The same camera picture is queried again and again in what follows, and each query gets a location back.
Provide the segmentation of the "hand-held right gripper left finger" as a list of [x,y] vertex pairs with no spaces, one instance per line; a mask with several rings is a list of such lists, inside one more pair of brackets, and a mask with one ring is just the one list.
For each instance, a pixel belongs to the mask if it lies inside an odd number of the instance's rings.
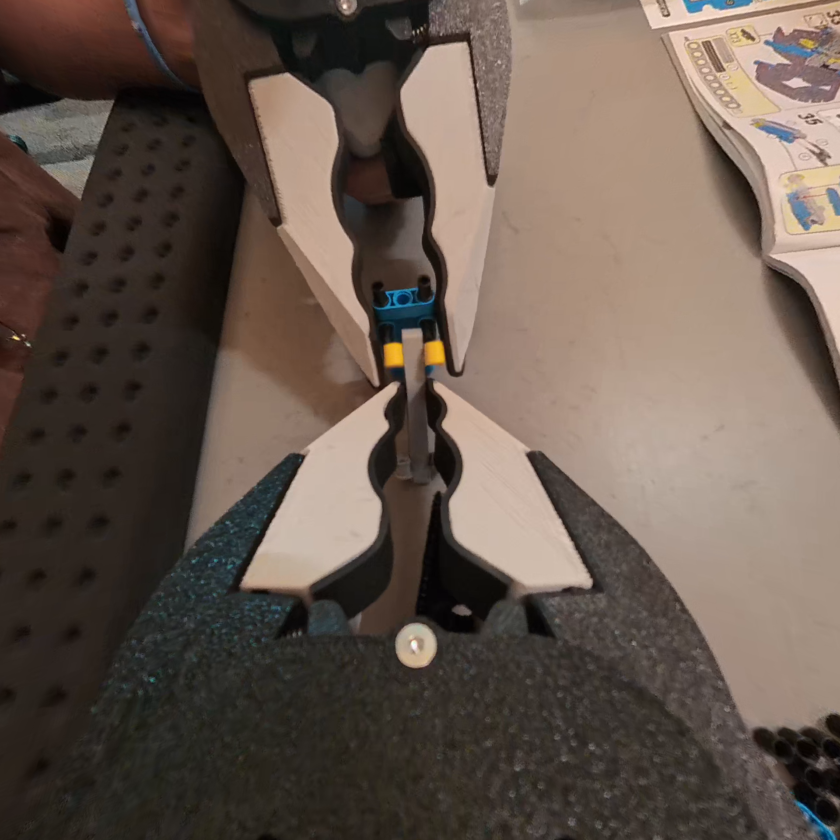
[[393,570],[384,488],[395,474],[403,387],[393,382],[303,452],[239,583],[242,592],[338,603],[348,618],[372,605]]

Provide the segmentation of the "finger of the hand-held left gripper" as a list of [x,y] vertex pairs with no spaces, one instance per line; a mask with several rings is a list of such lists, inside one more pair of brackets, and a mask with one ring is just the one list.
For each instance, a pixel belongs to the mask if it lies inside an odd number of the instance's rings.
[[354,285],[354,243],[334,191],[341,140],[333,106],[289,73],[253,79],[248,93],[280,210],[279,237],[346,350],[379,387],[371,321]]
[[488,183],[469,46],[425,49],[400,90],[400,116],[427,179],[425,238],[437,260],[447,366],[462,375],[474,331],[495,188]]

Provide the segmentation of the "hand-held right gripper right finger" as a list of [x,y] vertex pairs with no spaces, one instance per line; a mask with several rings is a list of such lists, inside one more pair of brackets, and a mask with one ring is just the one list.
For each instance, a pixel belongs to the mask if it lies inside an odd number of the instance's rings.
[[440,579],[483,621],[498,602],[590,592],[592,572],[534,465],[536,452],[446,385],[428,381]]

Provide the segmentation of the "long grey building beam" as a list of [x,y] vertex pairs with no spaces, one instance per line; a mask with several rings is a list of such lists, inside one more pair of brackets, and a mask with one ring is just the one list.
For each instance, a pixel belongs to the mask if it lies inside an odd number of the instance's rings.
[[413,482],[428,485],[433,479],[426,403],[424,336],[420,328],[402,331],[406,388],[406,455]]

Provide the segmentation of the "blue panel with black pins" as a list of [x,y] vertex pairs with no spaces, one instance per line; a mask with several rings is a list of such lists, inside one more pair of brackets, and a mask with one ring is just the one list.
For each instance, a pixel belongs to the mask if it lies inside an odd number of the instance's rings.
[[[372,286],[373,311],[376,337],[382,347],[384,342],[403,342],[405,329],[420,328],[423,341],[440,340],[435,318],[435,292],[429,276],[420,276],[414,287],[385,290],[381,282]],[[426,375],[433,367],[426,367]],[[391,378],[404,381],[404,369],[385,372]]]

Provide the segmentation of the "pile of small building pieces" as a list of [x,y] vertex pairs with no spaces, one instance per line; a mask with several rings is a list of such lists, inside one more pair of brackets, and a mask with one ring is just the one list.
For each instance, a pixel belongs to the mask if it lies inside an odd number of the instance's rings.
[[819,838],[839,838],[839,714],[799,729],[753,728],[752,740],[782,770],[794,802]]

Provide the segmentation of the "person's left forearm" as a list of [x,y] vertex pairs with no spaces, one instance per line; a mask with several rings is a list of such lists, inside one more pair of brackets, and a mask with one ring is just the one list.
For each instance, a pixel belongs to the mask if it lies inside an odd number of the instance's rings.
[[123,1],[2,1],[2,69],[63,98],[179,89],[155,68]]

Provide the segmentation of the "person's left hand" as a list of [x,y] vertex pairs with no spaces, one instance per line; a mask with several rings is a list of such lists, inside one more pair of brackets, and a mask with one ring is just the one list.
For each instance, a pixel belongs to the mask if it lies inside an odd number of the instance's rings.
[[345,169],[343,191],[366,206],[382,206],[396,201],[382,154],[367,158],[351,155]]

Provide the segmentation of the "blue wristband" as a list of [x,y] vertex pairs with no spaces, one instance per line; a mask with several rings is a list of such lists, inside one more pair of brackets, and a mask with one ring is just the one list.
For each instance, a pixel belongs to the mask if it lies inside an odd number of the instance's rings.
[[194,57],[194,1],[123,1],[155,68],[176,88],[200,88]]

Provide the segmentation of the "black perforated pad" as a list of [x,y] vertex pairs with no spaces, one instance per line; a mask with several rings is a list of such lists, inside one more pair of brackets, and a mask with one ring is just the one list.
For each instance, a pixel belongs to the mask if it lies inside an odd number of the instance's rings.
[[243,191],[200,97],[117,100],[3,446],[3,810],[183,550]]

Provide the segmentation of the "blue sticker sheet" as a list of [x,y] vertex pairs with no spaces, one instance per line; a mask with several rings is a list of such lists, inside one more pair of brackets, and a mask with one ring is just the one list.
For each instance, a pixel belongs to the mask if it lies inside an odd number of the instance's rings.
[[812,6],[820,1],[641,1],[652,29],[679,28],[725,18]]

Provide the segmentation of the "instruction booklet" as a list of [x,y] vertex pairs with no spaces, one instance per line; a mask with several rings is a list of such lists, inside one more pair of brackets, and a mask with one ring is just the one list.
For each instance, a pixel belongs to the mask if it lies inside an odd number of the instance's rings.
[[697,116],[752,188],[763,262],[803,289],[839,376],[839,3],[720,11],[662,39]]

